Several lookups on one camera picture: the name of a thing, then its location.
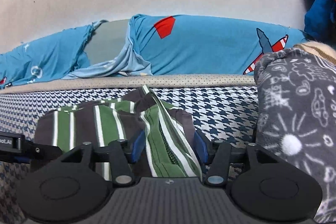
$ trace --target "gray fabric with white drawings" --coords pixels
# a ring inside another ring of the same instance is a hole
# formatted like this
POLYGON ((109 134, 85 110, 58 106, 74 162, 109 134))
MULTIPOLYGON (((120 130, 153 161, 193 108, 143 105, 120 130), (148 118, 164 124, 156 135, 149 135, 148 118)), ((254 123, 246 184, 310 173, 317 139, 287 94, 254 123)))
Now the gray fabric with white drawings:
POLYGON ((313 176, 323 190, 315 221, 336 221, 336 67, 289 48, 265 54, 254 79, 257 143, 313 176))

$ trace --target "beige polka dot fabric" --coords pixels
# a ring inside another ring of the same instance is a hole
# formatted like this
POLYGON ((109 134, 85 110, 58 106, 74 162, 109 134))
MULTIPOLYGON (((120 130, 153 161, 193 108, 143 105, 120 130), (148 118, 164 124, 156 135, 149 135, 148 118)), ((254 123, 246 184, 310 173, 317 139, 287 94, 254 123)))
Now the beige polka dot fabric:
POLYGON ((160 75, 102 77, 74 80, 55 80, 44 83, 11 86, 0 94, 28 93, 50 90, 81 90, 102 88, 202 88, 214 86, 255 85, 253 76, 247 75, 160 75))

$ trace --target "houndstooth fabric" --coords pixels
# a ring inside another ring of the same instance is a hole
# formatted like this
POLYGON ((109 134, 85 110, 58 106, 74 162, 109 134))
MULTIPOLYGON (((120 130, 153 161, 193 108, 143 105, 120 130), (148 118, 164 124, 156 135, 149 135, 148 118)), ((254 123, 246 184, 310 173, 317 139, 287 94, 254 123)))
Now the houndstooth fabric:
MULTIPOLYGON (((38 119, 47 111, 83 101, 116 98, 132 89, 61 90, 0 95, 0 131, 34 138, 38 119)), ((221 88, 153 89, 158 97, 193 115, 196 129, 210 139, 221 139, 236 147, 248 143, 257 119, 255 86, 221 88)), ((16 182, 29 171, 27 165, 0 162, 0 221, 20 223, 23 214, 16 204, 16 182)), ((231 167, 230 178, 241 170, 231 167)))

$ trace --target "striped garment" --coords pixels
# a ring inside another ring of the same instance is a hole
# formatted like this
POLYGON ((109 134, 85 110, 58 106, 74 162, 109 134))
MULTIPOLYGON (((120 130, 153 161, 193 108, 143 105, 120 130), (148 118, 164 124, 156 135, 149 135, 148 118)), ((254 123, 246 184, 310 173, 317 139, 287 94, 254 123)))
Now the striped garment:
MULTIPOLYGON (((83 142, 107 146, 145 131, 146 147, 132 166, 141 177, 201 177, 192 150, 192 116, 160 100, 147 86, 117 99, 84 102, 50 111, 38 121, 36 143, 58 146, 63 152, 83 142)), ((96 164, 96 172, 110 180, 109 163, 96 164)))

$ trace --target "light blue fabric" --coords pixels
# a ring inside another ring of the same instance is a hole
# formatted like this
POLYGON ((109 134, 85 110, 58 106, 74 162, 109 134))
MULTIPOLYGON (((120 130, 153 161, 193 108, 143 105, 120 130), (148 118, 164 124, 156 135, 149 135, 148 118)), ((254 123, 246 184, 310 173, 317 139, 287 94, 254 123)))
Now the light blue fabric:
POLYGON ((133 49, 133 42, 130 39, 130 26, 128 25, 125 45, 120 54, 113 60, 101 62, 87 68, 80 68, 72 71, 63 79, 93 78, 105 76, 142 76, 152 75, 151 64, 145 61, 133 49))
POLYGON ((141 14, 130 19, 134 49, 151 63, 153 75, 243 74, 282 39, 285 48, 306 41, 298 29, 263 22, 175 15, 165 25, 162 19, 141 14))
POLYGON ((100 22, 63 30, 0 55, 0 88, 60 79, 90 62, 83 51, 100 22))

